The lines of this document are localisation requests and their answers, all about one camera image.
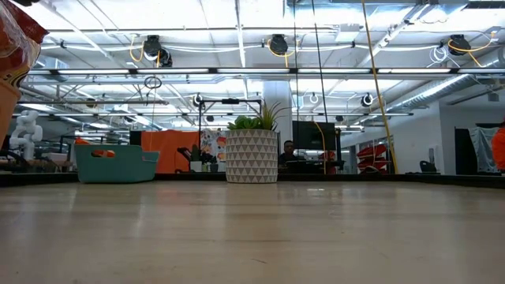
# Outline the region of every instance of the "teal plastic basket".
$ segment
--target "teal plastic basket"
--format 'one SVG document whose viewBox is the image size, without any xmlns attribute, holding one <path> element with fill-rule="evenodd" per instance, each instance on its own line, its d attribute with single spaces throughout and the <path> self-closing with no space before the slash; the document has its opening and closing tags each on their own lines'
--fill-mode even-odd
<svg viewBox="0 0 505 284">
<path fill-rule="evenodd" d="M 94 151 L 113 151 L 114 157 L 95 157 Z M 159 152 L 144 152 L 132 145 L 75 145 L 79 181 L 134 183 L 155 177 Z"/>
</svg>

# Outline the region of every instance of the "wooden table surface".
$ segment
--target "wooden table surface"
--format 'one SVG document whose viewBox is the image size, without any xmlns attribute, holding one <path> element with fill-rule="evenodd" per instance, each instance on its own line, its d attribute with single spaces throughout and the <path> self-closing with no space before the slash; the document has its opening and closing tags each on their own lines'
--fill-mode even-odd
<svg viewBox="0 0 505 284">
<path fill-rule="evenodd" d="M 504 283 L 505 191 L 159 181 L 0 191 L 2 283 Z"/>
</svg>

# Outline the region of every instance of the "white wall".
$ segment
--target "white wall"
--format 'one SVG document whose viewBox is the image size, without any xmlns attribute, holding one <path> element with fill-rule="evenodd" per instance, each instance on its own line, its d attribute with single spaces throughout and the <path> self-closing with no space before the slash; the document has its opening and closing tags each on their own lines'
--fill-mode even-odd
<svg viewBox="0 0 505 284">
<path fill-rule="evenodd" d="M 443 161 L 446 174 L 456 174 L 455 129 L 469 129 L 477 123 L 500 123 L 505 110 L 492 107 L 440 107 Z"/>
<path fill-rule="evenodd" d="M 420 161 L 428 161 L 429 148 L 435 148 L 436 167 L 443 173 L 442 130 L 440 126 L 440 108 L 438 102 L 428 109 L 414 110 L 414 116 L 396 117 L 389 121 L 391 135 L 395 139 L 396 163 L 398 173 L 421 172 Z M 365 128 L 364 133 L 357 133 L 342 138 L 342 147 L 379 139 L 386 136 L 385 128 Z"/>
</svg>

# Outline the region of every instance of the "exposed ductwork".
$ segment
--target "exposed ductwork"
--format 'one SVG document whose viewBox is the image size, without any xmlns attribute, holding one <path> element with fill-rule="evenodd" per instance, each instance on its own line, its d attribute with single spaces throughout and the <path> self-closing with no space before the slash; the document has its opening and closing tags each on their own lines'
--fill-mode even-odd
<svg viewBox="0 0 505 284">
<path fill-rule="evenodd" d="M 484 56 L 481 56 L 478 61 L 486 68 L 503 68 L 505 67 L 505 49 L 500 47 Z M 477 67 L 474 62 L 466 64 L 463 68 Z M 427 83 L 420 88 L 402 96 L 399 103 L 387 108 L 387 111 L 398 111 L 400 109 L 413 109 L 419 106 L 426 105 L 446 95 L 454 94 L 463 89 L 474 86 L 477 79 L 473 75 L 465 74 L 447 78 L 446 80 L 433 81 Z"/>
</svg>

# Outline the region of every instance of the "white geometric planter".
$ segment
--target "white geometric planter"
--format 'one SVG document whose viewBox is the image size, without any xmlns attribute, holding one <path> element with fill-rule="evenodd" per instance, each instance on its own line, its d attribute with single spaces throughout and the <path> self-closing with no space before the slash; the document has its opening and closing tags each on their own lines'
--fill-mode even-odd
<svg viewBox="0 0 505 284">
<path fill-rule="evenodd" d="M 277 133 L 230 130 L 226 136 L 226 179 L 234 183 L 277 182 Z"/>
</svg>

